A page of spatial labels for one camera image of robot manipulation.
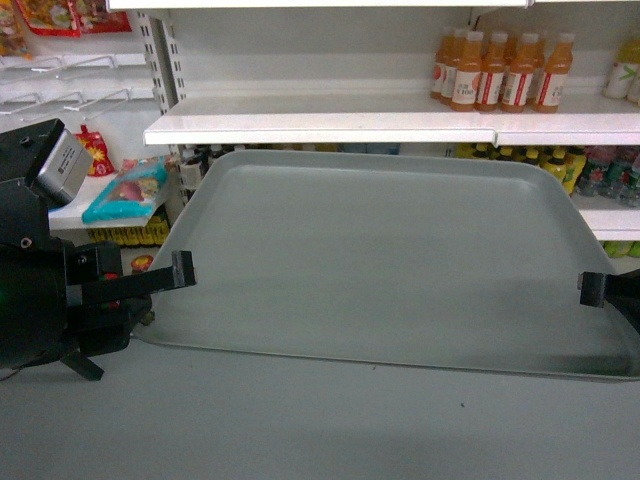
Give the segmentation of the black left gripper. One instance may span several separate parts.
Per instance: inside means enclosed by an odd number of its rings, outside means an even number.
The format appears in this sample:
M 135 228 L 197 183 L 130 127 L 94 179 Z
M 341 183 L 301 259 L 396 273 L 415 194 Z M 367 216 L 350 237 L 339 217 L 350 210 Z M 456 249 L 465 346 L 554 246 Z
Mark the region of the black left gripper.
M 84 356 L 124 350 L 151 311 L 150 294 L 197 284 L 191 251 L 173 251 L 169 267 L 131 276 L 124 276 L 121 260 L 120 246 L 111 241 L 77 246 L 66 259 L 67 282 L 80 284 L 80 306 L 68 310 L 67 332 Z

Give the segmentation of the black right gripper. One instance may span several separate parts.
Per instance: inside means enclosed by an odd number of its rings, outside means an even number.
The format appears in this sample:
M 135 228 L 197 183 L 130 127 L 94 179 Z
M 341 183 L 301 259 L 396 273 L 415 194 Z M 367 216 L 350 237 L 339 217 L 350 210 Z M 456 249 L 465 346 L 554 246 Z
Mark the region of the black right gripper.
M 586 271 L 579 275 L 578 290 L 581 305 L 603 307 L 606 300 L 639 332 L 639 270 L 619 275 Z

